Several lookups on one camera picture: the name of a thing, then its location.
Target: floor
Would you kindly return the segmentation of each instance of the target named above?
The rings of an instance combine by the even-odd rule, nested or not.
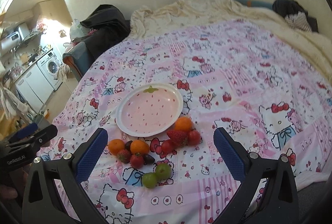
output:
[[[50,96],[46,104],[46,109],[48,109],[50,113],[47,118],[48,122],[52,123],[53,119],[62,112],[77,85],[78,81],[74,77],[73,73],[70,73],[68,81],[63,82],[58,90]]]

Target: door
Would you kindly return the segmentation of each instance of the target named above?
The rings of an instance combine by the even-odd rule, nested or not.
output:
[[[28,82],[24,78],[20,78],[16,83],[16,88],[24,99],[30,104],[32,109],[38,113],[43,106],[43,103],[33,92]]]
[[[24,77],[37,97],[41,100],[42,103],[45,104],[53,92],[53,87],[50,85],[48,80],[46,80],[38,66],[35,64],[33,67],[31,67],[24,75]]]
[[[56,72],[59,69],[59,64],[54,61],[53,59],[50,59],[47,63],[47,71],[49,72],[50,75],[55,77]]]

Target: black bag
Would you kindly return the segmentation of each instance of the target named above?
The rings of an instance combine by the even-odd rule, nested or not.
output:
[[[81,25],[98,29],[90,36],[76,38],[83,41],[96,60],[103,52],[123,41],[130,33],[130,25],[121,11],[113,5],[100,5]]]

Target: hand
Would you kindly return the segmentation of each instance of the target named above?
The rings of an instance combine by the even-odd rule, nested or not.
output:
[[[25,186],[27,179],[28,179],[28,174],[23,171],[23,184]],[[5,185],[0,185],[0,198],[4,199],[4,200],[13,200],[17,198],[17,191],[16,189],[9,187],[9,186],[5,186]]]

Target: towel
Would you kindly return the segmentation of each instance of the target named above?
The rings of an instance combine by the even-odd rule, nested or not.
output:
[[[12,107],[9,100],[5,97],[5,94],[3,91],[6,91],[7,95],[16,103],[16,106],[18,110],[21,111],[23,114],[30,113],[33,117],[36,116],[36,113],[30,108],[29,105],[20,102],[20,100],[7,88],[1,87],[1,105],[3,107],[3,110],[5,112],[6,118],[11,119],[14,116],[17,116],[16,110]]]
[[[56,78],[61,82],[66,82],[68,81],[68,74],[70,71],[70,67],[63,64],[56,72]]]

